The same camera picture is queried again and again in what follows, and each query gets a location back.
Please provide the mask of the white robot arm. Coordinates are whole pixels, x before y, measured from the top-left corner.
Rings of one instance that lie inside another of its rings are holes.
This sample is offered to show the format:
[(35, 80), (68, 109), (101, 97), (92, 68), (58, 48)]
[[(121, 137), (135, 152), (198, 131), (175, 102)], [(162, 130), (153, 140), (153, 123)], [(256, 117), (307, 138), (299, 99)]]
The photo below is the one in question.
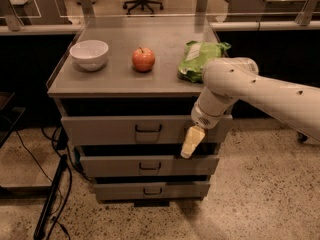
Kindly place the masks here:
[(242, 100), (296, 131), (320, 140), (320, 89), (263, 77), (250, 58), (217, 58), (203, 68), (204, 88), (195, 102), (181, 156), (188, 159), (224, 112)]

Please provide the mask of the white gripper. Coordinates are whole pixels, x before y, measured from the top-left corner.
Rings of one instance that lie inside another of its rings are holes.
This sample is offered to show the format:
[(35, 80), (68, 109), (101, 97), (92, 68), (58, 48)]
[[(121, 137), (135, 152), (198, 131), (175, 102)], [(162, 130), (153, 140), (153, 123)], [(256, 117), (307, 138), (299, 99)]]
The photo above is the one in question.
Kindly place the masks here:
[(188, 129), (182, 145), (181, 156), (184, 159), (189, 159), (204, 139), (204, 129), (214, 128), (235, 102), (235, 98), (213, 93), (207, 87), (202, 90), (191, 111), (195, 126)]

